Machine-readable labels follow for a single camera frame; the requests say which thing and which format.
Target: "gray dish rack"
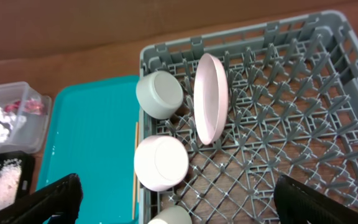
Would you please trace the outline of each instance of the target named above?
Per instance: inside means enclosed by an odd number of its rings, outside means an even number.
[[[204,53],[219,58],[229,85],[221,138],[204,146],[193,86]],[[140,223],[180,205],[193,223],[278,223],[275,181],[287,174],[358,211],[358,38],[346,17],[323,11],[150,45],[140,78],[166,70],[183,106],[159,121],[140,111],[140,140],[171,135],[188,150],[182,183],[142,188]]]

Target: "teal tray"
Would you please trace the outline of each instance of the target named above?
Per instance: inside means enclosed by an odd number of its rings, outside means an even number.
[[[37,189],[77,173],[84,198],[76,224],[137,223],[132,185],[138,80],[69,86],[56,97]]]

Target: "pink plate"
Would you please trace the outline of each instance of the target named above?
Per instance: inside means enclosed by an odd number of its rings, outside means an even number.
[[[204,54],[197,67],[194,111],[198,136],[205,145],[216,141],[226,124],[228,88],[222,63]]]

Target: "white granules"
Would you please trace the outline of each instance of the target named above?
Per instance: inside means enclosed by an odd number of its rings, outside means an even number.
[[[19,159],[4,161],[0,170],[0,210],[15,202],[17,188],[19,186],[22,169]]]

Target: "clear plastic bin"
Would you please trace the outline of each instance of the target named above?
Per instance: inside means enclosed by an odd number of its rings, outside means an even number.
[[[29,113],[25,104],[31,99],[38,99],[44,105],[41,114]],[[25,116],[25,123],[20,126],[16,119],[8,138],[0,143],[0,153],[24,151],[35,153],[40,150],[44,142],[48,126],[52,100],[33,90],[26,82],[16,82],[0,85],[0,107],[5,108],[20,101],[15,109],[17,117]]]

